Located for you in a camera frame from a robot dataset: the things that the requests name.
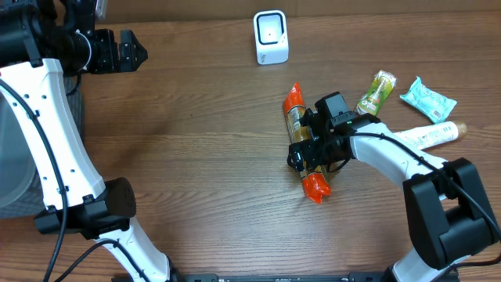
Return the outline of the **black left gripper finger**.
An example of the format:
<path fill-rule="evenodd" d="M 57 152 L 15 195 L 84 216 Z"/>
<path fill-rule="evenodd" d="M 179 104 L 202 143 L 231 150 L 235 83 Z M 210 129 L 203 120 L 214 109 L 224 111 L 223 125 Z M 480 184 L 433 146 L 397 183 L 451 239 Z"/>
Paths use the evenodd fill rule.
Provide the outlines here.
<path fill-rule="evenodd" d="M 147 50 L 139 43 L 132 30 L 121 31 L 121 43 L 119 44 L 119 54 L 122 59 L 147 59 Z"/>
<path fill-rule="evenodd" d="M 119 71 L 121 73 L 137 71 L 140 65 L 144 63 L 147 59 L 148 55 L 146 53 L 140 53 L 130 56 L 121 55 L 119 63 Z"/>

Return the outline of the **orange spaghetti packet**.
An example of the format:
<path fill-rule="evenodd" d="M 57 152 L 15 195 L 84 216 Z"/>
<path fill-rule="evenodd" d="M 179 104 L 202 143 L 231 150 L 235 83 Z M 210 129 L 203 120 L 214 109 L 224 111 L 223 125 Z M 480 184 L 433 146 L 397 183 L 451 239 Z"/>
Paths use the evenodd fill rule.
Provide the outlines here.
<path fill-rule="evenodd" d="M 309 129 L 300 123 L 300 119 L 304 116 L 305 112 L 306 106 L 301 87 L 298 82 L 295 82 L 283 102 L 283 115 L 292 143 L 305 141 L 312 137 Z M 292 167 L 298 171 L 303 191 L 309 200 L 321 204 L 323 196 L 331 195 L 331 188 L 326 181 L 326 172 L 322 166 L 318 166 L 312 170 L 306 169 L 304 165 L 297 167 L 294 158 L 288 161 L 288 163 L 292 164 Z"/>

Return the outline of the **green snack packet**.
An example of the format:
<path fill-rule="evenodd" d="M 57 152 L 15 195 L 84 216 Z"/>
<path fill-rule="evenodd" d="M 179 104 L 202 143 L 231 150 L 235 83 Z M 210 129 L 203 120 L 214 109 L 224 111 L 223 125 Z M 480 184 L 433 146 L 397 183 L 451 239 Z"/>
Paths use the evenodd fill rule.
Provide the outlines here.
<path fill-rule="evenodd" d="M 377 116 L 385 100 L 393 91 L 397 78 L 384 70 L 380 70 L 375 76 L 367 93 L 357 102 L 355 112 L 357 114 L 372 114 Z"/>

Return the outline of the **white tube with gold cap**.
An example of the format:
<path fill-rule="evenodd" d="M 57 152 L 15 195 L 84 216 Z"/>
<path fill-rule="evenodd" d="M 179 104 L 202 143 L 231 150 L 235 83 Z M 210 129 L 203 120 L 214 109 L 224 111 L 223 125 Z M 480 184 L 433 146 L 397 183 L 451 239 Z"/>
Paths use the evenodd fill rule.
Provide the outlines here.
<path fill-rule="evenodd" d="M 419 150 L 442 145 L 462 138 L 467 134 L 467 125 L 462 121 L 445 121 L 436 125 L 416 127 L 395 135 Z"/>

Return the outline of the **light blue wipes packet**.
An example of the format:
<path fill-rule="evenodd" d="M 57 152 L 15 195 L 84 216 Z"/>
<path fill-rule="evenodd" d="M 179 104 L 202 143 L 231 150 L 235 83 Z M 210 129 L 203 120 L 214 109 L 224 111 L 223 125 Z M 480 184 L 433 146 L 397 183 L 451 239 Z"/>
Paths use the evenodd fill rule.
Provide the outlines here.
<path fill-rule="evenodd" d="M 416 108 L 434 124 L 444 122 L 457 104 L 454 99 L 426 87 L 418 76 L 409 91 L 400 95 L 400 99 Z"/>

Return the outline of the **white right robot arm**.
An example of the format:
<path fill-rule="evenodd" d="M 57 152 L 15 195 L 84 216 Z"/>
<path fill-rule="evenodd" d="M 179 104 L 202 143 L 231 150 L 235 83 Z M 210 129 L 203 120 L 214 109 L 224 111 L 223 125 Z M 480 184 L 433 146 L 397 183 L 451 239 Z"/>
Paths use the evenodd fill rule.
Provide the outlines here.
<path fill-rule="evenodd" d="M 334 92 L 305 106 L 293 89 L 283 102 L 290 132 L 288 165 L 301 174 L 308 198 L 330 194 L 324 177 L 351 159 L 364 162 L 402 188 L 412 250 L 370 281 L 457 281 L 453 270 L 492 266 L 499 258 L 467 258 L 500 241 L 500 227 L 478 170 L 470 161 L 447 161 L 397 137 L 379 118 L 349 110 Z"/>

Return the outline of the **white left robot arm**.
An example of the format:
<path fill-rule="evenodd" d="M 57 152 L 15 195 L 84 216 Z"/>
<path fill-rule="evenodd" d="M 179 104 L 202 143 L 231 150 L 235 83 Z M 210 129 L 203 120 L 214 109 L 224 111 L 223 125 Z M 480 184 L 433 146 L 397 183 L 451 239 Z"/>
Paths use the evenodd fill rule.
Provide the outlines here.
<path fill-rule="evenodd" d="M 136 217 L 126 178 L 104 180 L 91 162 L 74 118 L 68 77 L 133 72 L 148 53 L 134 33 L 96 29 L 106 12 L 99 0 L 67 0 L 63 23 L 55 3 L 1 4 L 1 93 L 9 103 L 41 179 L 40 233 L 79 233 L 105 247 L 131 281 L 180 281 L 171 260 L 148 238 Z"/>

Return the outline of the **grey plastic lattice basket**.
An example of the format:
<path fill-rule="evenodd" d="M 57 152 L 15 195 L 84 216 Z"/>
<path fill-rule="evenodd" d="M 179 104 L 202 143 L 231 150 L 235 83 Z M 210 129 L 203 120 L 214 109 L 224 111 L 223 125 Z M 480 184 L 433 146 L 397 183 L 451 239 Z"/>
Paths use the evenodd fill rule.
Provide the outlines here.
<path fill-rule="evenodd" d="M 44 208 L 31 152 L 11 107 L 1 98 L 1 217 L 36 215 Z"/>

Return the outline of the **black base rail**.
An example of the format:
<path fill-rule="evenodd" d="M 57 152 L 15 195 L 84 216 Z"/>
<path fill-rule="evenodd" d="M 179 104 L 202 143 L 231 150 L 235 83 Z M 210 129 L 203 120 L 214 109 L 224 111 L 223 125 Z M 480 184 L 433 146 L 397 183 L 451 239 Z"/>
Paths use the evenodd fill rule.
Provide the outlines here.
<path fill-rule="evenodd" d="M 378 272 L 355 272 L 348 275 L 308 275 L 308 276 L 229 276 L 216 274 L 189 274 L 174 281 L 185 282 L 381 282 L 384 274 Z"/>

